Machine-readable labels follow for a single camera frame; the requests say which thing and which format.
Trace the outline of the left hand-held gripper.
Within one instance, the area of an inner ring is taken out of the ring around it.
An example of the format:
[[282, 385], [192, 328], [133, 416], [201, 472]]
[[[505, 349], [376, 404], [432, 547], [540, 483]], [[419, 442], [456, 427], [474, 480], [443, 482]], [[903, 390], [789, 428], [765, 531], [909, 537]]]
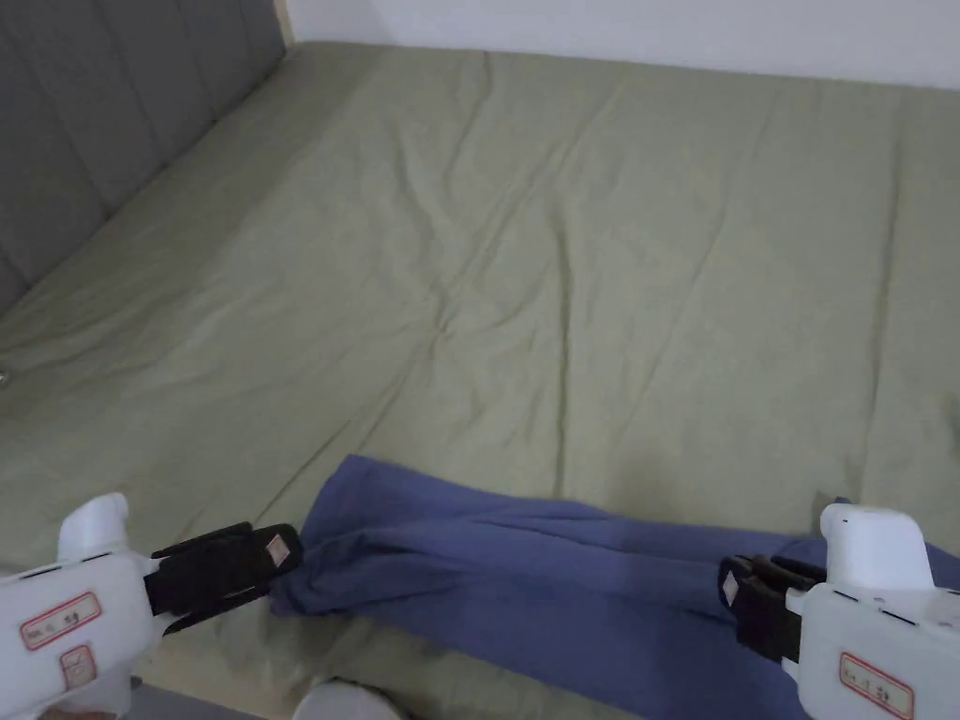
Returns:
[[[1, 581], [1, 715], [50, 711], [115, 719], [133, 671], [175, 634], [269, 594], [303, 560], [294, 526], [241, 522], [145, 556], [132, 550], [128, 503], [110, 493], [59, 526], [56, 560]], [[163, 563], [163, 613], [147, 578]]]

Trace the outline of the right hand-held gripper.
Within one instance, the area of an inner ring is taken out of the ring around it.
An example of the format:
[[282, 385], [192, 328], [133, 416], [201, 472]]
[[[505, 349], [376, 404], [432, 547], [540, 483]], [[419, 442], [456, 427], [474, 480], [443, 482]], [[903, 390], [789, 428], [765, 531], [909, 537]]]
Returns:
[[786, 672], [809, 718], [957, 718], [959, 594], [935, 584], [918, 524], [833, 503], [819, 530], [824, 568], [782, 556], [720, 562], [739, 642]]

